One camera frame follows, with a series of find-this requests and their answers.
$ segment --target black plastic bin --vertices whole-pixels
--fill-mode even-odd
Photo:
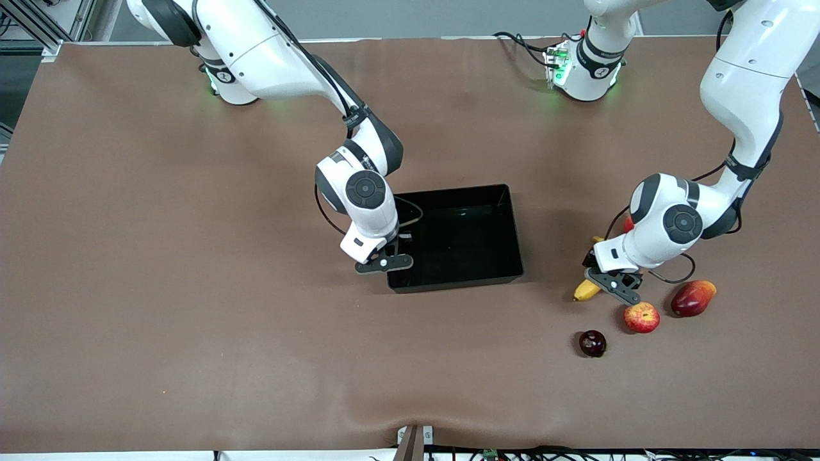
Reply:
[[[399,253],[411,255],[414,263],[387,274],[396,293],[509,283],[524,274],[507,185],[396,196],[424,211],[419,222],[401,230],[412,240],[399,240]],[[402,200],[396,200],[396,208],[401,222],[418,217]]]

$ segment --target brown tabletop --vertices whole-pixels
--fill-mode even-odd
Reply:
[[[0,450],[375,448],[411,422],[442,445],[820,446],[820,139],[797,85],[743,231],[691,251],[708,311],[629,335],[614,299],[569,299],[638,182],[726,156],[698,93],[713,39],[636,39],[597,103],[508,45],[309,46],[404,142],[394,190],[512,190],[522,279],[405,295],[316,210],[344,138],[326,100],[232,107],[185,49],[63,47],[0,176]]]

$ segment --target banana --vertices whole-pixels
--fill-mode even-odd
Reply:
[[[584,280],[578,285],[578,288],[575,288],[575,294],[572,295],[572,299],[575,301],[588,301],[599,291],[601,291],[601,289],[596,284]]]

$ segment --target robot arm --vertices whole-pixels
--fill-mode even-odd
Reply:
[[[638,29],[638,10],[665,0],[584,0],[586,33],[548,51],[549,83],[580,101],[594,101],[615,84],[623,55]]]
[[[735,136],[720,179],[650,176],[630,201],[635,228],[596,244],[585,260],[587,278],[626,304],[640,301],[640,272],[736,224],[780,132],[783,89],[820,31],[820,0],[747,0],[734,17],[700,84],[704,106]]]
[[[228,103],[257,98],[287,99],[321,95],[340,112],[348,138],[319,162],[315,180],[336,211],[351,225],[341,248],[359,264],[396,238],[399,217],[385,181],[401,166],[403,146],[341,76],[307,52],[263,0],[127,0],[131,14],[173,44],[191,48]],[[412,265],[393,263],[379,271]]]

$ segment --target apple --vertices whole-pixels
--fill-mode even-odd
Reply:
[[[635,333],[650,333],[658,328],[661,316],[652,304],[643,302],[627,307],[623,311],[623,320]]]
[[[709,301],[718,292],[714,283],[705,280],[684,284],[672,298],[672,311],[681,317],[694,317],[704,313]]]
[[[635,229],[635,223],[632,221],[632,215],[629,215],[626,217],[626,221],[623,222],[623,233],[626,234],[632,229]]]

